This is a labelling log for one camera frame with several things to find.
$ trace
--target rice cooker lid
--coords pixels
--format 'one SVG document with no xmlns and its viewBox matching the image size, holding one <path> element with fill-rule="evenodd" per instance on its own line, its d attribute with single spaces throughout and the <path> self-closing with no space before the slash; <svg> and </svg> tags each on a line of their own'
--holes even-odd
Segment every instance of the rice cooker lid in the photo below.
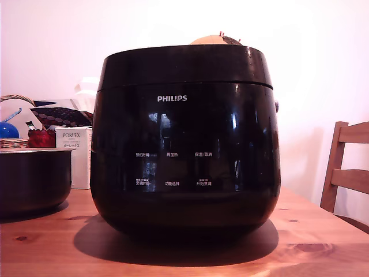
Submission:
<svg viewBox="0 0 369 277">
<path fill-rule="evenodd" d="M 99 91 L 126 85 L 250 83 L 273 89 L 263 53 L 230 44 L 142 48 L 104 61 Z"/>
</svg>

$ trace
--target black pot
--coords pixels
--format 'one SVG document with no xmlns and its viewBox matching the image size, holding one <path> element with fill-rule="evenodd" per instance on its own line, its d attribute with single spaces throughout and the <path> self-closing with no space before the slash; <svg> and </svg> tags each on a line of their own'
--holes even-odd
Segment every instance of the black pot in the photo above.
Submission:
<svg viewBox="0 0 369 277">
<path fill-rule="evenodd" d="M 36 215 L 71 190 L 71 149 L 0 149 L 0 218 Z"/>
<path fill-rule="evenodd" d="M 276 107 L 264 55 L 232 45 L 109 56 L 93 120 L 91 192 L 138 238 L 235 238 L 280 191 Z"/>
</svg>

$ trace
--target chair backrest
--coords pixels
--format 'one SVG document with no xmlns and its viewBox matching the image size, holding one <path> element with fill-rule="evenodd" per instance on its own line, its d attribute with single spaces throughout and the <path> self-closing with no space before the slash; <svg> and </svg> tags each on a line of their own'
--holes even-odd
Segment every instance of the chair backrest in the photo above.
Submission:
<svg viewBox="0 0 369 277">
<path fill-rule="evenodd" d="M 334 211 L 339 186 L 369 194 L 369 171 L 341 169 L 345 143 L 369 144 L 369 122 L 351 126 L 336 122 L 321 200 L 321 207 L 329 212 Z"/>
</svg>

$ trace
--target white container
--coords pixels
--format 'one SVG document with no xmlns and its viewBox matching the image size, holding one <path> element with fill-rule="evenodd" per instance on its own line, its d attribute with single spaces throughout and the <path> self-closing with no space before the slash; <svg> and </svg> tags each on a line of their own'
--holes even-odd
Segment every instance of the white container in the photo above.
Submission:
<svg viewBox="0 0 369 277">
<path fill-rule="evenodd" d="M 71 188 L 89 189 L 91 170 L 91 127 L 56 127 L 57 147 L 74 148 L 71 153 Z"/>
</svg>

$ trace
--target basket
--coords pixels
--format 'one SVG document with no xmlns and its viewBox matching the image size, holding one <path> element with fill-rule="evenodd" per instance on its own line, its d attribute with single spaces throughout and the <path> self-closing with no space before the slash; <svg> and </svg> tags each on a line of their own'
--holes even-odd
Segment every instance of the basket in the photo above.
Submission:
<svg viewBox="0 0 369 277">
<path fill-rule="evenodd" d="M 0 96 L 0 103 L 9 99 L 24 100 L 33 105 L 33 107 L 36 106 L 35 102 L 32 99 L 16 94 Z M 28 140 L 24 140 L 22 138 L 0 138 L 0 148 L 26 148 L 27 142 Z"/>
<path fill-rule="evenodd" d="M 0 148 L 26 148 L 27 141 L 21 138 L 0 138 Z"/>
</svg>

